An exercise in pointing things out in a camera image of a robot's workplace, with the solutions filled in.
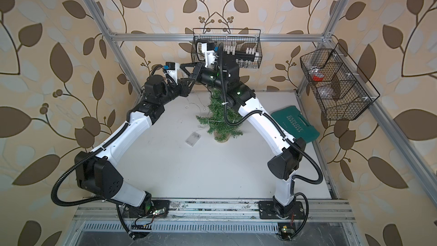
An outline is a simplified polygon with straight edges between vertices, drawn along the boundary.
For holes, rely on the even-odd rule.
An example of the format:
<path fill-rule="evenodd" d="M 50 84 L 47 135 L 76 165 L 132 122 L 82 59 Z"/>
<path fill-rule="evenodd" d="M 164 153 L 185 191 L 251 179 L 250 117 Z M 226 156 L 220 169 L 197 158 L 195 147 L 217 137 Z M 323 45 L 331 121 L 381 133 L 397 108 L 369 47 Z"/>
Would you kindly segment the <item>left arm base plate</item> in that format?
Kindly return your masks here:
<path fill-rule="evenodd" d="M 149 218 L 152 216 L 166 215 L 169 211 L 170 201 L 164 199 L 148 200 L 139 207 L 126 205 L 130 218 Z"/>

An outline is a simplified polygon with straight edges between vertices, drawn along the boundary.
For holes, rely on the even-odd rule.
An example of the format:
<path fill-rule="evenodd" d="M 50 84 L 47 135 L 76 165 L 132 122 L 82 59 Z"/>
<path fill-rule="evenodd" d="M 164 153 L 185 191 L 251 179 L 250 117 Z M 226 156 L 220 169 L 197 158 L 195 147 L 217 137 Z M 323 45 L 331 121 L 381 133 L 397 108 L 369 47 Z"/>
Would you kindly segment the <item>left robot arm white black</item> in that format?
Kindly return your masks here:
<path fill-rule="evenodd" d="M 107 200 L 145 210 L 151 195 L 125 182 L 116 167 L 135 140 L 157 122 L 166 104 L 190 94 L 193 81 L 188 68 L 194 66 L 195 63 L 174 62 L 157 65 L 143 86 L 140 102 L 128 111 L 126 121 L 98 147 L 89 153 L 81 151 L 75 164 L 55 182 L 51 191 L 54 204 L 71 207 Z M 92 198 L 67 202 L 58 197 L 60 185 L 72 173 L 76 174 L 81 189 L 93 193 Z"/>

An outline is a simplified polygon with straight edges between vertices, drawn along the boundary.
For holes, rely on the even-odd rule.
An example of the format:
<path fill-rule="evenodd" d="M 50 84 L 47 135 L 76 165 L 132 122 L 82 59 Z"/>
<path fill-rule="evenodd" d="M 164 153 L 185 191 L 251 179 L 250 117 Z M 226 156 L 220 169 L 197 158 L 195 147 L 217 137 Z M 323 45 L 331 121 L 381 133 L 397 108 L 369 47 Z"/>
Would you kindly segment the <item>small green christmas tree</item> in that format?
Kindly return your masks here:
<path fill-rule="evenodd" d="M 227 142 L 231 137 L 237 138 L 243 135 L 240 126 L 230 126 L 224 119 L 224 105 L 220 90 L 213 90 L 208 105 L 208 116 L 196 116 L 200 125 L 207 126 L 207 133 L 212 134 L 218 143 Z"/>

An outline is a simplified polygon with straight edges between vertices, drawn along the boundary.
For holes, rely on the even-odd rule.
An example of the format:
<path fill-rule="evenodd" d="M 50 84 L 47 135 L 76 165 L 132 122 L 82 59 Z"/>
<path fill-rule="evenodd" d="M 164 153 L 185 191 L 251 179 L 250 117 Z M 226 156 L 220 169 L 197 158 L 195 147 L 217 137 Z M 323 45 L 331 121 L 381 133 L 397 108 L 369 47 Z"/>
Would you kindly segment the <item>green plastic tool case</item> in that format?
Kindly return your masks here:
<path fill-rule="evenodd" d="M 271 116 L 289 134 L 295 138 L 303 138 L 306 143 L 311 143 L 320 136 L 294 105 L 277 110 Z"/>

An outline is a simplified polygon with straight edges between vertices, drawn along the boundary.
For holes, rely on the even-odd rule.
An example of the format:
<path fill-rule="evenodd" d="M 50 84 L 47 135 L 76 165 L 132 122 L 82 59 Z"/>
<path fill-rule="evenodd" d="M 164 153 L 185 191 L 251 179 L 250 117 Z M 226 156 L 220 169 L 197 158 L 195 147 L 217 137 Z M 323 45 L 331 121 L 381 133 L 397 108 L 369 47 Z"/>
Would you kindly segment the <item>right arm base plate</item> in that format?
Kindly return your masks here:
<path fill-rule="evenodd" d="M 305 210 L 302 202 L 293 201 L 287 206 L 282 206 L 275 200 L 258 202 L 259 217 L 261 219 L 298 219 L 305 218 Z"/>

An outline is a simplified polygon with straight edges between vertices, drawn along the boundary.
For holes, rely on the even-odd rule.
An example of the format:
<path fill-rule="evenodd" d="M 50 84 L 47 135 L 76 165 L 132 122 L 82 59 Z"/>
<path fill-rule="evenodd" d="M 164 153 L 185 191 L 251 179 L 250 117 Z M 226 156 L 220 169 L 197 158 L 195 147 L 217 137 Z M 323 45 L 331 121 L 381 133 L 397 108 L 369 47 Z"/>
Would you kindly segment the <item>red item in basket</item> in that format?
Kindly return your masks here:
<path fill-rule="evenodd" d="M 313 82 L 322 82 L 324 80 L 324 74 L 319 68 L 312 68 L 309 70 L 310 79 Z"/>

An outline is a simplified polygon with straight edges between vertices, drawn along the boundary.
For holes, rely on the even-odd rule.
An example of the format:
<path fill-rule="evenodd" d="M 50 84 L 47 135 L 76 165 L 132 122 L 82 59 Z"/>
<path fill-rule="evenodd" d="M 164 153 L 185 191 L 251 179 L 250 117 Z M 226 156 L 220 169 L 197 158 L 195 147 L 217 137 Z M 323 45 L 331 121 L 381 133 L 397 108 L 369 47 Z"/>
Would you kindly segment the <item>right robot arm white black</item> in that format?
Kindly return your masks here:
<path fill-rule="evenodd" d="M 194 42 L 193 53 L 204 55 L 195 62 L 191 80 L 219 90 L 223 109 L 223 124 L 240 126 L 248 121 L 270 146 L 274 156 L 267 163 L 276 177 L 273 206 L 275 213 L 285 218 L 291 214 L 295 199 L 295 180 L 312 185 L 323 182 L 323 172 L 318 163 L 305 152 L 306 143 L 287 132 L 265 110 L 256 94 L 240 80 L 237 54 L 227 53 L 223 43 L 205 39 Z"/>

